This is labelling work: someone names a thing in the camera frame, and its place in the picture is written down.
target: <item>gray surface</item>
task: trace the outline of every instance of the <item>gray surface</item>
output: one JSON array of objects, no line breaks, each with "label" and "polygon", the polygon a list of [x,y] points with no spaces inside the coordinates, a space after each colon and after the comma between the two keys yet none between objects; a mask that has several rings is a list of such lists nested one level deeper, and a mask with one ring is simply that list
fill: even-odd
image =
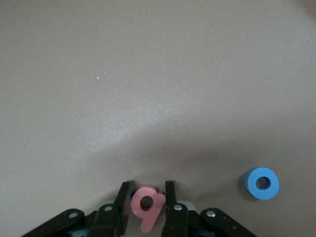
[{"label": "gray surface", "polygon": [[[1,237],[132,179],[173,179],[259,237],[315,236],[315,16],[308,0],[1,0]],[[272,200],[242,185],[255,165],[279,177]]]}]

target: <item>screw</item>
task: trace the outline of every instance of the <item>screw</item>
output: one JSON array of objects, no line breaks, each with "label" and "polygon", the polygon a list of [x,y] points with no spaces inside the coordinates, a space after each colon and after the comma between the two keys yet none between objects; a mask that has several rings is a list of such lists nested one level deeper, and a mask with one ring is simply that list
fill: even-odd
[{"label": "screw", "polygon": [[78,214],[75,213],[75,212],[73,212],[73,213],[71,213],[68,217],[69,217],[69,218],[75,218],[75,217],[77,217],[77,216],[78,216]]},{"label": "screw", "polygon": [[106,207],[104,208],[104,210],[105,210],[105,211],[111,211],[111,210],[112,210],[112,207],[111,207],[111,206],[106,206]]},{"label": "screw", "polygon": [[215,216],[216,216],[216,214],[215,214],[214,211],[207,211],[207,212],[206,212],[206,215],[207,215],[208,217],[215,217]]},{"label": "screw", "polygon": [[179,204],[174,205],[173,208],[174,208],[176,211],[181,211],[181,210],[182,210],[182,206],[179,205]]}]

